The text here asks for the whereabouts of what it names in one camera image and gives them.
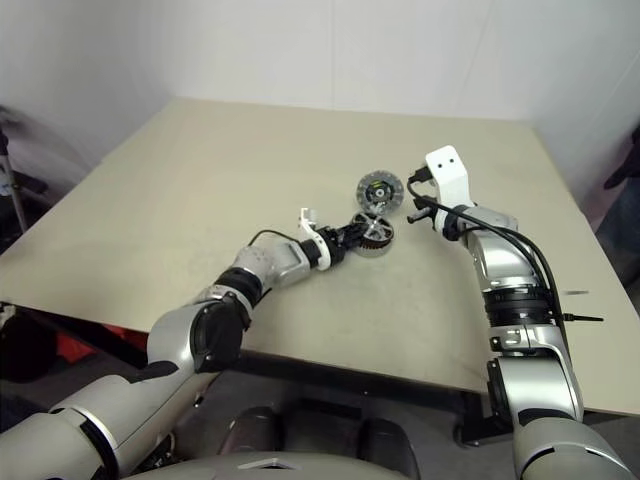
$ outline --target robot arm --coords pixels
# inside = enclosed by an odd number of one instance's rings
[[[413,189],[425,181],[435,186],[435,198]],[[516,219],[471,201],[467,171],[451,146],[426,156],[408,190],[418,208],[408,221],[431,218],[436,232],[461,241],[473,257],[497,354],[487,364],[489,397],[494,415],[513,425],[517,478],[633,478],[581,423],[555,282],[550,271],[543,276],[535,258],[542,261],[542,254],[517,232]]]
[[[3,478],[129,474],[237,360],[253,309],[269,290],[326,270],[359,245],[361,225],[316,229],[314,216],[302,209],[300,241],[260,247],[253,244],[260,232],[210,287],[162,316],[147,341],[149,364],[137,376],[103,377],[0,436]]]

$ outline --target red object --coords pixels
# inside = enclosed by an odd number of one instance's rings
[[[135,330],[127,330],[126,328],[113,327],[111,325],[105,325],[105,327],[123,340],[138,347],[140,350],[147,349],[148,333],[136,332]],[[58,332],[58,355],[64,357],[67,362],[75,363],[81,358],[84,358],[91,353],[95,353],[95,351],[96,350],[94,348],[68,337],[64,333]]]

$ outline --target beige tabletop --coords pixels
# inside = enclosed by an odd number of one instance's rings
[[[640,321],[533,131],[518,123],[176,99],[0,258],[0,298],[148,331],[213,281],[262,228],[295,234],[300,207],[341,226],[355,187],[403,180],[454,145],[480,205],[514,215],[547,256],[589,409],[640,414]],[[484,392],[488,322],[471,258],[428,221],[390,216],[383,257],[349,255],[270,294],[243,346]],[[586,291],[568,295],[567,291]]]

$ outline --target metal gear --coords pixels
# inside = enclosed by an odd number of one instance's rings
[[[402,181],[386,170],[371,172],[358,182],[356,199],[362,210],[376,215],[388,215],[404,198]]]
[[[391,224],[379,215],[360,212],[351,220],[352,225],[363,225],[360,245],[354,248],[354,252],[362,257],[379,257],[391,248],[394,231]]]

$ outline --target white wall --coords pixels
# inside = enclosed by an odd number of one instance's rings
[[[640,120],[637,0],[0,0],[0,12],[0,104],[31,119],[14,157],[60,192],[179,94],[527,120],[593,214]]]

